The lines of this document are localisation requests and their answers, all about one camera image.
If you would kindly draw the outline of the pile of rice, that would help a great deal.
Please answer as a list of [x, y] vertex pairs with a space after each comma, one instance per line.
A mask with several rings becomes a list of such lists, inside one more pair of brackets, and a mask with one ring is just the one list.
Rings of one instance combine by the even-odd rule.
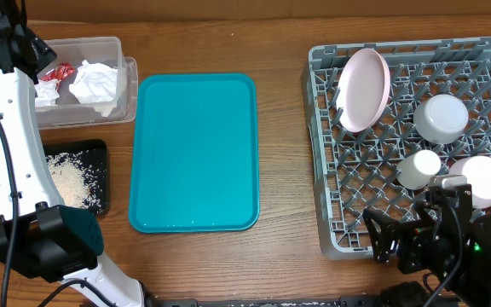
[[95, 168], [84, 162], [86, 151], [49, 155], [50, 175], [66, 206], [93, 209], [101, 201], [95, 195], [99, 187]]

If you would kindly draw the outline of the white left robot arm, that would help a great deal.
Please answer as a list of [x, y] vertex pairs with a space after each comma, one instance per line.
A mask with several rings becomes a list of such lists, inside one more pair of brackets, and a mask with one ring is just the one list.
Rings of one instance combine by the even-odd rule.
[[149, 306], [141, 282], [104, 251], [95, 216], [66, 206], [49, 173], [35, 114], [38, 71], [52, 49], [17, 17], [0, 14], [0, 262], [72, 287], [98, 306]]

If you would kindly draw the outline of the white napkin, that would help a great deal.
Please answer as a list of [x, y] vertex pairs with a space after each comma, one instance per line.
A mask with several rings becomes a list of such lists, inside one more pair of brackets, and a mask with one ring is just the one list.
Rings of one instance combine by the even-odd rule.
[[81, 104], [94, 104], [102, 117], [108, 117], [116, 106], [118, 69], [102, 63], [83, 60], [69, 91]]

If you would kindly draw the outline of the pink bowl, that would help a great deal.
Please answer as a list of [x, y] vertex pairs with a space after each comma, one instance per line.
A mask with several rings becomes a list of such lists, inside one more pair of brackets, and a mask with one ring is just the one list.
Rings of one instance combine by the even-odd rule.
[[491, 158], [474, 156], [456, 161], [450, 175], [463, 175], [471, 185], [472, 205], [476, 209], [491, 206]]

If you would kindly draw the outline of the pink plate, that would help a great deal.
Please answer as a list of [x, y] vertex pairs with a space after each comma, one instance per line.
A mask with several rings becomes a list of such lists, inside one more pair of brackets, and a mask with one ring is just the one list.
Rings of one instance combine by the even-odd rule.
[[340, 124], [352, 133], [373, 126], [387, 105], [390, 86], [390, 69], [381, 54], [374, 49], [354, 53], [338, 81]]

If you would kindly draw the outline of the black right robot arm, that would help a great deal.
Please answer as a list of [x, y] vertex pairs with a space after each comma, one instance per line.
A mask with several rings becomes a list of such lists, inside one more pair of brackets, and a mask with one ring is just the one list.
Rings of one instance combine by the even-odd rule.
[[379, 263], [398, 258], [403, 274], [424, 271], [439, 280], [430, 289], [417, 282], [387, 289], [387, 306], [432, 306], [441, 290], [454, 293], [469, 306], [491, 306], [491, 214], [472, 215], [471, 185], [431, 186], [415, 203], [419, 219], [401, 223], [366, 208], [363, 220]]

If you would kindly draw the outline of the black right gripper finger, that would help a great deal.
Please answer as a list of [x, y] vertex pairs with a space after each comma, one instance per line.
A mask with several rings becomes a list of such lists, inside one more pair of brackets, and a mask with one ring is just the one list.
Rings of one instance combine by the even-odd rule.
[[471, 185], [468, 183], [446, 188], [431, 186], [428, 188], [425, 198], [430, 208], [440, 213], [449, 213], [451, 219], [453, 219], [451, 210], [454, 210], [460, 222], [471, 220], [472, 192]]
[[372, 243], [373, 257], [378, 263], [386, 263], [396, 251], [399, 241], [399, 222], [367, 207], [362, 213]]

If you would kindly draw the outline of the grey bowl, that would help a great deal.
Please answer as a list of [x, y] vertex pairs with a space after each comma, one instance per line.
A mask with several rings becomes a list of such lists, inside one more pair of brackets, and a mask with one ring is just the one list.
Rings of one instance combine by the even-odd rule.
[[420, 136], [428, 142], [442, 145], [457, 141], [464, 134], [468, 121], [465, 104], [447, 94], [436, 95], [420, 103], [413, 114]]

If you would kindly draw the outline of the small white tissue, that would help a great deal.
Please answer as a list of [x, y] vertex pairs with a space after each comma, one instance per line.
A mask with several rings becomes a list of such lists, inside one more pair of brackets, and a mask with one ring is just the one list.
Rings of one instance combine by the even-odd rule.
[[60, 97], [56, 87], [56, 79], [52, 79], [50, 81], [39, 80], [38, 84], [35, 85], [35, 107], [54, 106], [56, 100]]

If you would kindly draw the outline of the red wrapper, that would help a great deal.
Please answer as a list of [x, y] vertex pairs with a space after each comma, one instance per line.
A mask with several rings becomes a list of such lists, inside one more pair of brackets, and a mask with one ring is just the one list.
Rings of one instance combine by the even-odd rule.
[[40, 80], [45, 82], [49, 82], [50, 80], [56, 80], [57, 82], [61, 82], [67, 77], [71, 76], [75, 73], [75, 68], [69, 63], [61, 63], [56, 68], [44, 74]]

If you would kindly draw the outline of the pale green cup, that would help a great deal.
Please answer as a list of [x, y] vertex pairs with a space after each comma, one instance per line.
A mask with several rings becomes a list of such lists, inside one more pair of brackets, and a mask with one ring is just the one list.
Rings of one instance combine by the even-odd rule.
[[441, 165], [441, 160], [435, 152], [420, 150], [397, 165], [396, 168], [400, 172], [397, 181], [404, 188], [421, 189], [439, 172]]

